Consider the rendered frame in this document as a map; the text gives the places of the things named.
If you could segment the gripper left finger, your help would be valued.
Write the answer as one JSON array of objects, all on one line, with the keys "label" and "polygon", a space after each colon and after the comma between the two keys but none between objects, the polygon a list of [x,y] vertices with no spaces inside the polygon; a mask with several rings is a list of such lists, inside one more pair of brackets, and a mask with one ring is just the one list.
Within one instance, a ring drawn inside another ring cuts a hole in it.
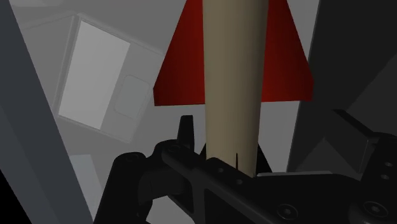
[{"label": "gripper left finger", "polygon": [[177,138],[158,143],[151,156],[116,157],[94,224],[150,224],[153,201],[162,197],[194,224],[258,224],[251,178],[216,158],[205,160],[194,143],[193,117],[184,115]]}]

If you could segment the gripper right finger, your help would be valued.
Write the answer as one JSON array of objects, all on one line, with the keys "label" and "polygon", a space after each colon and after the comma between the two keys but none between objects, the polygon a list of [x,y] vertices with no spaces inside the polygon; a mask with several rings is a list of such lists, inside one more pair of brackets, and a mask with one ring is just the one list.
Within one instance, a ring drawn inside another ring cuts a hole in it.
[{"label": "gripper right finger", "polygon": [[374,132],[342,109],[331,111],[331,145],[361,174],[350,224],[397,224],[397,136]]}]

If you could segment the red robot stand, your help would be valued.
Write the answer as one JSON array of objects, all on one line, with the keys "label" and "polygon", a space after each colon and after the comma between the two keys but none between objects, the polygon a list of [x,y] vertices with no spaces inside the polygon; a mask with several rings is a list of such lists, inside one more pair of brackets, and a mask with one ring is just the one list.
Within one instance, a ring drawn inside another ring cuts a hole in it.
[{"label": "red robot stand", "polygon": [[[310,101],[313,85],[287,0],[270,0],[262,101]],[[205,103],[202,0],[186,0],[153,95],[156,106]]]}]

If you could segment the white cabinet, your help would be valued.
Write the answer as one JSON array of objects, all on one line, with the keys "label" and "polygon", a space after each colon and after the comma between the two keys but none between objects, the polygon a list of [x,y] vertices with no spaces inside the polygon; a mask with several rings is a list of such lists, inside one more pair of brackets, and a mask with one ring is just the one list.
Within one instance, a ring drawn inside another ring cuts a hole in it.
[{"label": "white cabinet", "polygon": [[53,111],[80,127],[131,142],[164,54],[83,13],[73,17],[69,37]]}]

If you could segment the dark grey cabinet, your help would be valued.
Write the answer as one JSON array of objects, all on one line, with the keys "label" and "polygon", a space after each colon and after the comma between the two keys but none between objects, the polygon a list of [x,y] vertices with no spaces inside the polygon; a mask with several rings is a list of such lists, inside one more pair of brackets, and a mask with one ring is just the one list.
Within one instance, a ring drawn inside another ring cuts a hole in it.
[{"label": "dark grey cabinet", "polygon": [[299,105],[287,170],[324,136],[331,109],[347,109],[397,54],[397,0],[320,0],[309,53],[313,96]]}]

